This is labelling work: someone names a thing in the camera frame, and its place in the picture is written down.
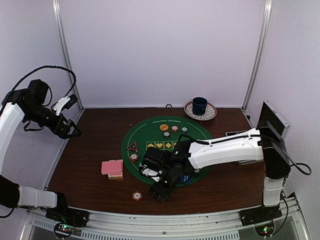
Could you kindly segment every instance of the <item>patterned saucer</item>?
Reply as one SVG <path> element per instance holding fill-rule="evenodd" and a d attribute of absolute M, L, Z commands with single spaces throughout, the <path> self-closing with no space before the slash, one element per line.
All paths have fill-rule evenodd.
<path fill-rule="evenodd" d="M 184 111 L 190 118 L 193 118 L 193 119 L 196 119 L 199 121 L 208 121 L 208 120 L 213 119 L 217 115 L 217 109 L 211 103 L 207 104 L 206 109 L 205 109 L 205 114 L 201 115 L 201 116 L 195 115 L 192 112 L 192 101 L 188 102 L 184 106 Z"/>

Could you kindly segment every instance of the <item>stack of cards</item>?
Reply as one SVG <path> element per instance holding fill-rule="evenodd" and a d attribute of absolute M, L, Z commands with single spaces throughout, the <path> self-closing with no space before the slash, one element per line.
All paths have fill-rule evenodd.
<path fill-rule="evenodd" d="M 122 179 L 123 164 L 124 161 L 122 159 L 103 161 L 101 167 L 101 174 L 108 175 L 109 179 Z"/>

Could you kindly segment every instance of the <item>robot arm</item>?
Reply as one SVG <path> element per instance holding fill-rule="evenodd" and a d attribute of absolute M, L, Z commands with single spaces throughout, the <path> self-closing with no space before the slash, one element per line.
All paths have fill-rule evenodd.
<path fill-rule="evenodd" d="M 60 66 L 43 66 L 37 69 L 42 68 L 70 71 Z M 47 218 L 63 221 L 75 227 L 83 227 L 87 224 L 89 213 L 69 208 L 63 193 L 20 186 L 2 176 L 8 146 L 21 121 L 23 123 L 26 121 L 37 123 L 40 128 L 36 130 L 47 127 L 61 139 L 81 135 L 81 131 L 75 123 L 71 119 L 67 120 L 61 113 L 62 110 L 69 109 L 75 104 L 78 100 L 77 97 L 74 94 L 65 96 L 52 107 L 53 109 L 49 109 L 43 105 L 48 89 L 49 86 L 40 79 L 32 80 L 28 88 L 9 92 L 2 102 L 0 108 L 0 205 L 12 209 L 16 207 L 48 208 L 50 211 L 47 211 Z M 26 132 L 34 130 L 27 129 L 28 125 L 24 127 Z"/>
<path fill-rule="evenodd" d="M 207 166 L 241 160 L 264 160 L 265 180 L 263 205 L 279 204 L 285 177 L 290 164 L 282 150 L 285 144 L 268 122 L 260 122 L 258 128 L 233 136 L 210 140 L 178 141 L 173 152 L 148 148 L 140 165 L 140 174 L 155 180 L 150 192 L 165 201 L 181 175 L 192 176 L 195 170 Z"/>

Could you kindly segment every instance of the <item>poker table mat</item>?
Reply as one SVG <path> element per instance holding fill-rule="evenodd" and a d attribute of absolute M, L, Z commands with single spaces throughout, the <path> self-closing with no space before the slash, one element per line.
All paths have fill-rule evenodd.
<path fill-rule="evenodd" d="M 169 129 L 167 131 L 163 131 L 160 129 L 160 126 L 164 124 L 169 126 Z M 172 132 L 172 126 L 178 126 L 179 131 Z M 183 133 L 181 131 L 183 127 L 187 128 L 187 132 L 185 134 L 189 135 L 192 138 L 200 140 L 212 138 L 211 134 L 200 124 L 190 119 L 178 116 L 152 117 L 138 123 L 133 128 L 131 128 L 125 135 L 121 145 L 121 156 L 123 159 L 123 163 L 129 170 L 129 172 L 140 181 L 152 185 L 155 182 L 153 179 L 142 176 L 139 173 L 139 165 L 143 160 L 148 146 L 154 146 L 155 148 L 161 150 L 172 151 L 175 147 L 175 143 L 178 141 L 180 134 Z M 164 137 L 164 132 L 169 132 L 170 137 Z M 126 149 L 127 147 L 134 145 L 134 143 L 136 143 L 137 152 L 134 150 Z M 138 160 L 136 162 L 130 161 L 131 154 L 138 154 Z M 209 173 L 209 171 L 210 167 L 202 168 L 199 173 L 194 173 L 190 180 L 186 181 L 186 183 L 178 184 L 177 187 L 183 187 L 189 184 L 193 184 L 202 179 L 206 174 Z"/>

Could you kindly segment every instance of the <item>wooden table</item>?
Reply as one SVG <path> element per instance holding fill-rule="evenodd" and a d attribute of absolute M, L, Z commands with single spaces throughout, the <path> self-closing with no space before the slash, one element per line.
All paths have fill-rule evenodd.
<path fill-rule="evenodd" d="M 218 108 L 217 112 L 213 120 L 198 121 L 213 138 L 250 129 L 240 109 Z M 64 193 L 71 207 L 123 214 L 211 213 L 261 204 L 263 162 L 214 165 L 203 179 L 176 188 L 165 203 L 155 200 L 148 192 L 150 185 L 136 179 L 125 167 L 122 180 L 101 175 L 101 162 L 121 159 L 121 143 L 132 126 L 164 115 L 188 118 L 183 108 L 86 109 L 78 123 L 82 135 L 69 140 L 48 190 Z M 132 199 L 135 191 L 143 194 L 140 201 Z"/>

